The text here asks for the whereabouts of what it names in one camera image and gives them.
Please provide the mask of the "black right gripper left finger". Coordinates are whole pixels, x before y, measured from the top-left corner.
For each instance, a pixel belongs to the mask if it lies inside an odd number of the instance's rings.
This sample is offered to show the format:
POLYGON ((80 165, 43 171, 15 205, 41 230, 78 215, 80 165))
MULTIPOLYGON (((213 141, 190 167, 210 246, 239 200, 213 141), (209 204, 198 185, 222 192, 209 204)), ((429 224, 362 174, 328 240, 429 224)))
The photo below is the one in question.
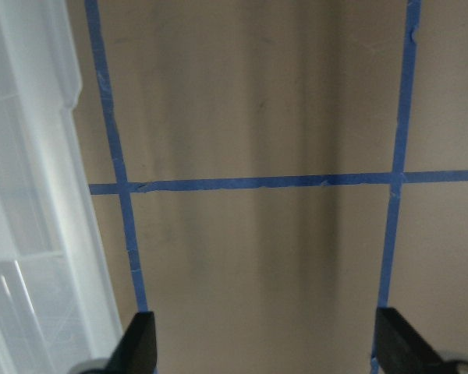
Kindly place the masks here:
POLYGON ((152 374, 158 363, 158 346, 153 312, 138 312, 103 373, 152 374))

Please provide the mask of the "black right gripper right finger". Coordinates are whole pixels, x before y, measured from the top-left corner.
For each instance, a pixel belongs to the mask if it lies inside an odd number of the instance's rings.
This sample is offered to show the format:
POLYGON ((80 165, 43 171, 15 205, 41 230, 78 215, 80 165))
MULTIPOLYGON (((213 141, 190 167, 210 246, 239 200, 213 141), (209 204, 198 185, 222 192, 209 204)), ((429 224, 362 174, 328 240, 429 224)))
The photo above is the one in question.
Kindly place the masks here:
POLYGON ((383 373, 436 373, 443 359, 395 308, 377 308, 376 362, 383 373))

